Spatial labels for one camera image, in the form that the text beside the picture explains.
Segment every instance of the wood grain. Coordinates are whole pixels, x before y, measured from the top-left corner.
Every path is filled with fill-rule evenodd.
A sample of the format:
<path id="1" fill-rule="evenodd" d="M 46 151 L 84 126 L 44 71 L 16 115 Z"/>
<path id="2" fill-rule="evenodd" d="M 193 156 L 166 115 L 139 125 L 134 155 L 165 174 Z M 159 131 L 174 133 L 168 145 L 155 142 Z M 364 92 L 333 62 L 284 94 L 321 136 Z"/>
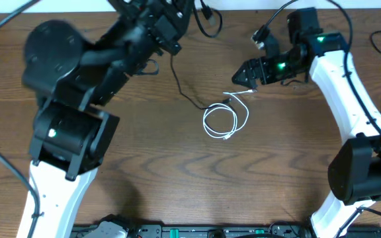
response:
<path id="1" fill-rule="evenodd" d="M 245 60 L 261 55 L 249 37 L 272 13 L 223 12 L 218 39 L 203 37 L 192 19 L 175 58 L 184 91 L 207 105 L 224 99 L 222 91 L 242 89 L 232 85 L 231 76 Z M 381 10 L 349 14 L 357 71 L 380 107 L 381 56 L 368 36 L 381 30 Z M 289 48 L 285 17 L 271 25 L 283 50 Z M 338 11 L 322 10 L 319 17 L 326 30 L 347 33 Z M 0 30 L 0 150 L 24 174 L 36 113 L 33 92 L 21 85 L 28 33 L 45 20 L 65 19 L 96 40 L 116 18 L 115 13 L 23 14 Z M 376 39 L 381 47 L 381 36 Z M 214 140 L 202 128 L 202 112 L 178 94 L 169 57 L 153 58 L 160 74 L 134 77 L 106 107 L 121 117 L 120 125 L 76 223 L 122 214 L 166 224 L 260 224 L 303 221 L 319 208 L 329 191 L 327 166 L 341 142 L 316 85 L 269 85 L 242 96 L 251 111 L 246 127 L 227 141 Z M 221 113 L 210 121 L 219 128 L 230 124 Z M 26 189 L 0 165 L 0 237 L 16 235 L 25 199 Z M 381 202 L 374 207 L 381 210 Z M 358 222 L 381 225 L 381 218 L 363 214 Z"/>

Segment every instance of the white background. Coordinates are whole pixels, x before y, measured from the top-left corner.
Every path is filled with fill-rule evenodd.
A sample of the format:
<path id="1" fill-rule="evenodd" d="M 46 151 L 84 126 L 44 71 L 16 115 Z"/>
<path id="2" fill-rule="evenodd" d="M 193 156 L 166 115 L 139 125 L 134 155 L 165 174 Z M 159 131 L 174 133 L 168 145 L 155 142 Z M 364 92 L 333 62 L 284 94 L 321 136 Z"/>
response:
<path id="1" fill-rule="evenodd" d="M 9 13 L 28 0 L 0 0 L 0 13 Z M 204 0 L 205 3 L 218 10 L 259 10 L 278 9 L 289 0 Z M 347 9 L 381 8 L 381 0 L 336 0 Z M 317 7 L 333 8 L 326 0 L 300 0 L 289 6 L 290 9 Z M 29 13 L 56 12 L 96 12 L 113 11 L 107 0 L 41 0 L 31 7 Z"/>

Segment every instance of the white cable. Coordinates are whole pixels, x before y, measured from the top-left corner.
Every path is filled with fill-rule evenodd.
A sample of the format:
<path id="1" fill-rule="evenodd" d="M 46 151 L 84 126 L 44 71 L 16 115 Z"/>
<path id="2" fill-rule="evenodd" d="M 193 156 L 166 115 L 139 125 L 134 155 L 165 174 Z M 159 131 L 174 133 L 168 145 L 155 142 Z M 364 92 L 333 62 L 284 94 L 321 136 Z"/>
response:
<path id="1" fill-rule="evenodd" d="M 223 139 L 223 140 L 226 140 L 226 139 L 229 139 L 233 134 L 235 134 L 235 132 L 237 132 L 238 130 L 242 129 L 245 125 L 246 125 L 246 121 L 248 121 L 248 118 L 249 118 L 249 110 L 248 108 L 246 107 L 246 105 L 240 100 L 238 99 L 237 96 L 235 95 L 238 95 L 238 94 L 242 94 L 242 93 L 254 93 L 256 92 L 255 89 L 249 89 L 249 90 L 246 90 L 246 91 L 242 91 L 242 92 L 237 92 L 237 93 L 229 93 L 229 92 L 223 92 L 223 94 L 225 95 L 230 95 L 232 96 L 233 98 L 235 98 L 245 109 L 246 109 L 246 118 L 245 118 L 245 121 L 243 122 L 242 126 L 240 126 L 239 128 L 237 127 L 237 114 L 236 112 L 231 108 L 231 106 L 229 105 L 226 105 L 224 103 L 214 103 L 214 104 L 211 104 L 209 106 L 209 109 L 206 109 L 205 112 L 204 112 L 204 116 L 202 117 L 202 125 L 204 126 L 204 130 L 205 132 L 212 138 L 216 138 L 216 139 Z M 214 112 L 215 110 L 227 110 L 229 112 L 232 113 L 233 115 L 233 126 L 231 128 L 230 131 L 228 132 L 217 132 L 216 130 L 212 129 L 206 122 L 206 118 L 208 117 L 208 115 L 210 115 L 212 112 Z"/>

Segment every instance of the wooden table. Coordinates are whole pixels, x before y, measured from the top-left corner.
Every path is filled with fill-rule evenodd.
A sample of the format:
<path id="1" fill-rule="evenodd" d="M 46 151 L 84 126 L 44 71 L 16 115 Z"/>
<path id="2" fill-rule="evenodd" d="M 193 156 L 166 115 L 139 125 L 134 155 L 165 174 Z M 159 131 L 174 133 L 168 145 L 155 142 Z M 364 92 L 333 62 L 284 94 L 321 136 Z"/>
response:
<path id="1" fill-rule="evenodd" d="M 231 77 L 245 60 L 262 54 L 249 38 L 272 13 L 224 12 L 224 30 L 217 39 L 203 37 L 192 18 L 175 58 L 183 90 L 205 105 L 223 100 L 223 91 L 242 90 Z M 355 64 L 380 108 L 381 55 L 368 36 L 381 30 L 381 10 L 349 14 L 355 28 Z M 283 50 L 289 49 L 286 15 L 271 25 Z M 319 11 L 319 17 L 326 30 L 347 35 L 339 11 Z M 37 109 L 34 93 L 21 85 L 28 33 L 46 20 L 65 19 L 96 40 L 116 18 L 116 13 L 23 14 L 0 30 L 0 150 L 24 174 Z M 381 45 L 381 36 L 377 39 Z M 203 111 L 178 94 L 169 56 L 153 59 L 160 74 L 134 77 L 106 107 L 121 117 L 120 125 L 76 223 L 122 214 L 166 224 L 261 224 L 303 221 L 320 207 L 329 192 L 327 166 L 341 140 L 315 84 L 268 85 L 243 95 L 249 121 L 223 141 L 205 134 Z M 245 115 L 237 110 L 239 117 Z M 219 112 L 210 122 L 227 127 L 230 115 Z M 24 186 L 0 164 L 0 237 L 16 235 L 25 199 Z M 381 202 L 374 208 L 381 211 Z M 372 214 L 357 221 L 381 224 Z"/>

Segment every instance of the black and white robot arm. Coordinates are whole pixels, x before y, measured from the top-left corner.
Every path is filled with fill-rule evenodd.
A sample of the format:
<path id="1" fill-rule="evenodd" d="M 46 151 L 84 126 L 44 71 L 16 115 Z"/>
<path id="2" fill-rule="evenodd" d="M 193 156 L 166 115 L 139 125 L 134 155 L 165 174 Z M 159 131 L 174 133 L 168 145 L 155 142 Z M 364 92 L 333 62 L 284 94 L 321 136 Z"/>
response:
<path id="1" fill-rule="evenodd" d="M 97 42 L 51 20 L 30 33 L 24 48 L 22 83 L 39 105 L 29 151 L 29 181 L 40 200 L 33 237 L 70 236 L 120 120 L 95 105 L 108 103 L 153 53 L 176 55 L 194 7 L 193 0 L 109 2 L 120 17 Z M 34 207 L 29 192 L 17 237 L 28 236 Z"/>
<path id="2" fill-rule="evenodd" d="M 343 60 L 348 45 L 342 35 L 323 33 L 314 8 L 291 13 L 288 29 L 294 47 L 285 53 L 280 53 L 268 28 L 254 33 L 252 40 L 267 54 L 246 61 L 232 81 L 254 89 L 258 79 L 266 85 L 305 73 L 306 80 L 310 76 L 321 89 L 339 127 L 343 146 L 329 166 L 331 192 L 311 216 L 310 233 L 319 238 L 335 238 L 347 233 L 348 226 L 359 215 L 359 208 L 381 201 L 381 136 L 347 80 Z M 351 53 L 347 66 L 356 92 L 381 129 L 381 113 L 362 85 Z"/>

